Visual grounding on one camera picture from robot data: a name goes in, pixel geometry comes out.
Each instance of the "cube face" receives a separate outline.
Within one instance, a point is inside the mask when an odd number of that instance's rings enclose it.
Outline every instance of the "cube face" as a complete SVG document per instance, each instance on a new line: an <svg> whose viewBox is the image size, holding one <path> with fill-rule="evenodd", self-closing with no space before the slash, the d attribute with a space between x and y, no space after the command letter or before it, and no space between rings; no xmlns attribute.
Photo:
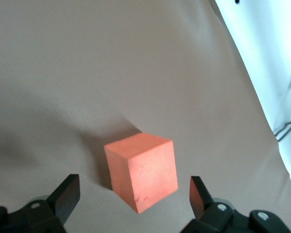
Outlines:
<svg viewBox="0 0 291 233"><path fill-rule="evenodd" d="M173 142L139 133L105 145L112 188L141 213L178 189Z"/></svg>

